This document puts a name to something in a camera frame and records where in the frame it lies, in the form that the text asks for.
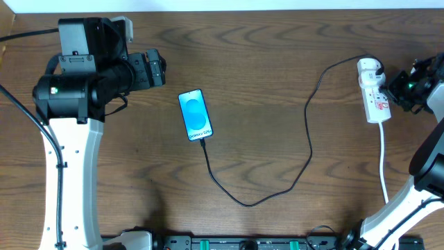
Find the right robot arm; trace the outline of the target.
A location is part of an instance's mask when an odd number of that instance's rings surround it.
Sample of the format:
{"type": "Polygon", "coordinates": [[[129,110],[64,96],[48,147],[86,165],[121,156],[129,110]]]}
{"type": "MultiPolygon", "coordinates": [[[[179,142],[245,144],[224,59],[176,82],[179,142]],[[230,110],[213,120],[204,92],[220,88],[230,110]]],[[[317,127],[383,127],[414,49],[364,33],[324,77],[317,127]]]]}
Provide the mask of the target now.
{"type": "Polygon", "coordinates": [[[341,249],[395,249],[420,220],[443,208],[443,54],[417,60],[410,72],[386,80],[384,65],[372,56],[357,63],[366,119],[381,126],[391,118],[390,103],[405,112],[424,110],[437,125],[413,155],[409,177],[384,207],[360,221],[342,240],[341,249]]]}

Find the Samsung Galaxy smartphone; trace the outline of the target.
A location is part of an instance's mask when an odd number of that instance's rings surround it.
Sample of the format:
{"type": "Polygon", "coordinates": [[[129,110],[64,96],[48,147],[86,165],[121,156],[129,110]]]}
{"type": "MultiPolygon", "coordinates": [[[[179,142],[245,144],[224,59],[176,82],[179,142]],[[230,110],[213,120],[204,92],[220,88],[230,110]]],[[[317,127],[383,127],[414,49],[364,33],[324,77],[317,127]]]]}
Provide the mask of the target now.
{"type": "Polygon", "coordinates": [[[212,136],[214,131],[210,120],[203,91],[196,89],[178,95],[183,122],[189,141],[212,136]]]}

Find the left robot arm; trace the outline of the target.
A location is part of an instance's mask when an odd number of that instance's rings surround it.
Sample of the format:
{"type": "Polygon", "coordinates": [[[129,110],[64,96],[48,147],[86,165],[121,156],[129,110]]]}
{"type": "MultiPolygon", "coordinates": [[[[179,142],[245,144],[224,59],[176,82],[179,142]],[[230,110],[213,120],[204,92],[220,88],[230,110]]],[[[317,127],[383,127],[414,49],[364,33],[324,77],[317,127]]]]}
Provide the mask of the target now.
{"type": "Polygon", "coordinates": [[[60,19],[62,51],[33,88],[46,156],[41,249],[160,249],[162,240],[134,227],[102,237],[97,218],[97,158],[105,107],[165,83],[155,49],[129,53],[133,23],[124,16],[60,19]]]}

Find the white power strip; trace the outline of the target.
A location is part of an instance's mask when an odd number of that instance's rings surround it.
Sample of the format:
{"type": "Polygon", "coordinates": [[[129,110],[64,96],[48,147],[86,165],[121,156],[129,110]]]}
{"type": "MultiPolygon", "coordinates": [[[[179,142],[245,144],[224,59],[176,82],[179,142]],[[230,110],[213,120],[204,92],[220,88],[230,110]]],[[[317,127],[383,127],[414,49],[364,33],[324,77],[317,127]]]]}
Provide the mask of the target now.
{"type": "Polygon", "coordinates": [[[389,101],[387,97],[379,91],[379,86],[375,81],[365,80],[363,76],[358,78],[364,101],[366,120],[371,124],[385,122],[391,118],[389,101]]]}

